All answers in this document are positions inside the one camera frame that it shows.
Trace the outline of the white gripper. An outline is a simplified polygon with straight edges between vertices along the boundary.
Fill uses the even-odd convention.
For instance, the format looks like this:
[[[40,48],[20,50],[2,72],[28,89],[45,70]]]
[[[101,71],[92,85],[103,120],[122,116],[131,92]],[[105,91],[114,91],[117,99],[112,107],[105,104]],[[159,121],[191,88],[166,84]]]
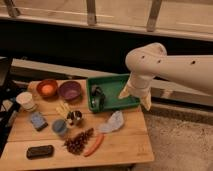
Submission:
[[[121,90],[118,98],[127,98],[130,94],[134,97],[143,98],[142,105],[149,111],[152,105],[151,94],[149,94],[152,80],[153,76],[131,73],[127,85]]]

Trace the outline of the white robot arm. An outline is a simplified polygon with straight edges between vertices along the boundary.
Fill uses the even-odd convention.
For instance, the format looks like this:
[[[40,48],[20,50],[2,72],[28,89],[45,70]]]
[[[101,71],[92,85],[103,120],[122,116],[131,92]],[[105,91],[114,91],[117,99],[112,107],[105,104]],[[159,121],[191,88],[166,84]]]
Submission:
[[[161,43],[151,43],[131,50],[125,64],[130,75],[118,98],[137,97],[146,110],[151,108],[155,77],[213,96],[213,55],[169,56]]]

